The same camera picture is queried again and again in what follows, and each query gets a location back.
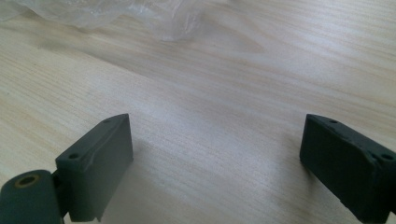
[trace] dark gray plastic part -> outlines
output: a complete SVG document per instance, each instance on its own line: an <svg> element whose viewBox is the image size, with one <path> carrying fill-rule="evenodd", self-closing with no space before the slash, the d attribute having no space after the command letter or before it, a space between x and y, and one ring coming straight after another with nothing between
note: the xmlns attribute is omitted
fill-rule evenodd
<svg viewBox="0 0 396 224"><path fill-rule="evenodd" d="M307 115L300 159L361 222L395 211L396 154L346 125Z"/></svg>
<svg viewBox="0 0 396 224"><path fill-rule="evenodd" d="M58 170L10 179L0 194L0 224L100 220L133 160L127 114L96 125L56 159Z"/></svg>
<svg viewBox="0 0 396 224"><path fill-rule="evenodd" d="M100 122L56 159L61 181L73 192L72 221L101 218L132 160L127 114Z"/></svg>
<svg viewBox="0 0 396 224"><path fill-rule="evenodd" d="M0 223L62 223L50 172L36 170L24 173L2 187Z"/></svg>

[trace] black plastic bracket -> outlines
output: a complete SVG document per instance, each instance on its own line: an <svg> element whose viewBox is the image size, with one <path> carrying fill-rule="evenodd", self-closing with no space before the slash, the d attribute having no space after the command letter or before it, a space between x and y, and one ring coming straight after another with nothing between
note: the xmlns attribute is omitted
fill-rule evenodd
<svg viewBox="0 0 396 224"><path fill-rule="evenodd" d="M57 171L36 170L1 189L0 224L59 224L102 217L133 161L127 114L103 120L56 159Z"/></svg>
<svg viewBox="0 0 396 224"><path fill-rule="evenodd" d="M361 222L396 211L396 154L346 125L307 115L300 159Z"/></svg>

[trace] plastic bag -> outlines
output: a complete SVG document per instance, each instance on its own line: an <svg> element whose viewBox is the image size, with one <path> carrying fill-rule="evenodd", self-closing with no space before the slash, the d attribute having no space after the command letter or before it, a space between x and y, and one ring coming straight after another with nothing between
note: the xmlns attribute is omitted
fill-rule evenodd
<svg viewBox="0 0 396 224"><path fill-rule="evenodd" d="M139 19L162 40L189 37L199 24L199 0L0 0L0 21L26 8L49 21L93 29L120 15Z"/></svg>

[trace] screw hole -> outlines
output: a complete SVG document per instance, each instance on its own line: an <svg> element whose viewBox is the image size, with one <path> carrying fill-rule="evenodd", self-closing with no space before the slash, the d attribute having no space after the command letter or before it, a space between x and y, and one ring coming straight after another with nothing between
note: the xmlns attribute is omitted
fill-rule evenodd
<svg viewBox="0 0 396 224"><path fill-rule="evenodd" d="M79 157L79 155L77 153L73 153L69 156L69 159L73 160L73 159L77 159Z"/></svg>
<svg viewBox="0 0 396 224"><path fill-rule="evenodd" d="M26 175L15 182L15 187L18 189L27 188L37 182L39 178L40 176L38 175Z"/></svg>
<svg viewBox="0 0 396 224"><path fill-rule="evenodd" d="M385 160L389 160L389 161L393 161L393 157L387 154L383 154L381 155L382 158L384 158Z"/></svg>

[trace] light wood grain surface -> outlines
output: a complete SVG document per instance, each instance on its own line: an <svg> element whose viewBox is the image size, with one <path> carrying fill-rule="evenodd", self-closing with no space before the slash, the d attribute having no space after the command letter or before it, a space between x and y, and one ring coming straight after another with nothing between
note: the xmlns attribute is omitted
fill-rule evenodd
<svg viewBox="0 0 396 224"><path fill-rule="evenodd" d="M129 17L93 31L34 13L2 22L0 184L54 171L96 123L129 113L134 164L103 223L359 223L301 165L304 119L396 149L395 11L218 0L177 42Z"/></svg>

